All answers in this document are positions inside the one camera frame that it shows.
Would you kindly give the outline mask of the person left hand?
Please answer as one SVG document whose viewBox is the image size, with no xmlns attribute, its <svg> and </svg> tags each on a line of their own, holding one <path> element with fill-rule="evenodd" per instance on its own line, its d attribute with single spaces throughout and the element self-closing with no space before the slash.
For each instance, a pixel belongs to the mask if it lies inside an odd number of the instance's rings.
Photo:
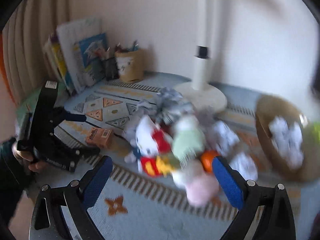
<svg viewBox="0 0 320 240">
<path fill-rule="evenodd" d="M 18 162 L 21 165 L 24 165 L 24 166 L 27 165 L 28 169 L 31 172 L 39 173 L 48 166 L 48 163 L 46 163 L 45 161 L 42 161 L 42 160 L 33 163 L 32 154 L 30 152 L 19 151 L 17 149 L 17 142 L 15 142 L 12 145 L 12 153 L 13 153 L 14 157 L 18 160 Z"/>
</svg>

